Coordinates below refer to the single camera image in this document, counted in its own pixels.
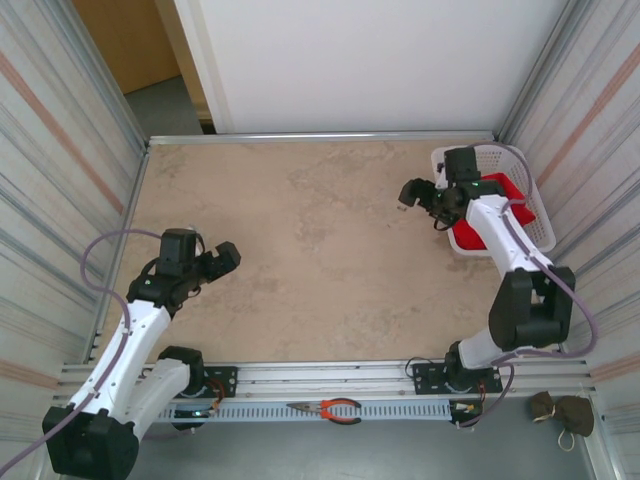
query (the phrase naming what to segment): marble-patterned surface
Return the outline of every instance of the marble-patterned surface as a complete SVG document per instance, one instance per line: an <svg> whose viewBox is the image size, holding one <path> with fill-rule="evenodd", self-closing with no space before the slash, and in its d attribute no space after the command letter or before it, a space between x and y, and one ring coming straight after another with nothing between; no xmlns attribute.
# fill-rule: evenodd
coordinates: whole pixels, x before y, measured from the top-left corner
<svg viewBox="0 0 640 480"><path fill-rule="evenodd" d="M152 358L171 344L209 362L441 357L485 327L492 262L456 255L424 210L397 202L432 176L434 148L464 143L154 147L133 226L194 225L209 248L234 242L242 264L185 304ZM119 292L158 245L129 238ZM119 316L112 303L107 335Z"/></svg>

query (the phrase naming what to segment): pliers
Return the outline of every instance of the pliers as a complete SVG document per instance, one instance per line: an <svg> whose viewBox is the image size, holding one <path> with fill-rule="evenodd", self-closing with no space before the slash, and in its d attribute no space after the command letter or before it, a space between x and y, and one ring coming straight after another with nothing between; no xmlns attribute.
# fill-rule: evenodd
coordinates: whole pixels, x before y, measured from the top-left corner
<svg viewBox="0 0 640 480"><path fill-rule="evenodd" d="M347 405L349 407L362 408L362 405L350 398L334 398L333 400L323 400L321 402L288 403L287 407L302 410L303 412L319 413L322 418L326 418L330 422L337 423L338 425L356 425L362 421L359 417L336 417L329 411L329 408L334 405Z"/></svg>

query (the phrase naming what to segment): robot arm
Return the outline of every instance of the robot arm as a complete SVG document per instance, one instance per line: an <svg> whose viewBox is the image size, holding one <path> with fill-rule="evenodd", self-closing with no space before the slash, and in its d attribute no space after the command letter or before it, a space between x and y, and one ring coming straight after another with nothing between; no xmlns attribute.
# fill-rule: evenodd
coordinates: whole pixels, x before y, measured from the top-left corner
<svg viewBox="0 0 640 480"><path fill-rule="evenodd" d="M57 435L47 441L57 473L89 479L124 479L135 463L138 446L147 429L181 392L198 392L204 381L202 354L197 350L169 347L160 354L142 382L140 372L156 341L183 303L200 292L201 285L235 270L240 254L232 243L197 255L192 230L169 229L160 244L160 256L149 262L129 287L131 317L127 330L124 315L93 372L64 407L52 407L43 421L47 433L88 395L93 399ZM122 336L128 335L122 347ZM114 358L115 366L110 367ZM109 371L99 392L95 383Z"/></svg>
<svg viewBox="0 0 640 480"><path fill-rule="evenodd" d="M490 368L492 362L509 352L566 340L572 300L540 271L532 258L549 267L571 289L575 288L573 272L567 267L554 267L535 247L511 208L504 208L508 200L500 184L481 178L473 147L445 152L437 183L411 180L399 200L410 207L417 202L435 219L437 230L446 230L466 219L482 238L502 278L489 312L488 328L455 343L445 356L448 381L456 389L465 390L475 384L480 370Z"/></svg>

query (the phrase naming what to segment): gray floor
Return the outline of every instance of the gray floor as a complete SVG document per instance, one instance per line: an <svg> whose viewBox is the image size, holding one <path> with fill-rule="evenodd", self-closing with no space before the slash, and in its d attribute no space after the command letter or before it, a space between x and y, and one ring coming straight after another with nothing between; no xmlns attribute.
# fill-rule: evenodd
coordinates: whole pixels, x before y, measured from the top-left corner
<svg viewBox="0 0 640 480"><path fill-rule="evenodd" d="M583 441L565 453L560 431L555 421L531 423L520 399L506 400L475 432L436 421L205 425L193 436L143 442L129 479L594 478Z"/></svg>
<svg viewBox="0 0 640 480"><path fill-rule="evenodd" d="M202 135L196 109L182 77L175 77L125 95L147 137Z"/></svg>

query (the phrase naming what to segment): plastic basket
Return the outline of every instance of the plastic basket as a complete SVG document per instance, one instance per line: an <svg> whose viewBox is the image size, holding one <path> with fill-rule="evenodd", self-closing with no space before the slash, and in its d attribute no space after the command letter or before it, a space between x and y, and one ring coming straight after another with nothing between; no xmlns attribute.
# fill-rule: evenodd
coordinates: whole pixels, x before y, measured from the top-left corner
<svg viewBox="0 0 640 480"><path fill-rule="evenodd" d="M444 163L444 152L453 148L459 147L436 148L431 154L431 165L433 167L433 175L436 179L439 176L438 164ZM512 148L517 150L518 153L522 154L522 152L517 148ZM476 160L478 162L478 170L480 170L480 173L482 175L489 175L498 172L504 173L507 177L509 177L513 184L518 187L518 190L526 194L527 172L515 155L507 150L492 145L480 145L475 147L475 149ZM529 225L524 227L525 232L527 233L527 235L529 235L529 238L531 238L533 244L541 252L550 251L553 247L556 246L556 237L553 234L551 222L549 222L549 216L547 215L547 211L542 204L542 199L540 198L540 193L538 192L538 187L535 184L535 180L533 183L533 192L531 192L531 197L527 201L527 208L529 208L529 210L531 210L535 214L536 219ZM456 243L456 239L453 235L452 229L447 230L447 234L449 235L451 248L453 248L460 255L476 257L489 256L489 252L487 250L464 250L460 248Z"/></svg>

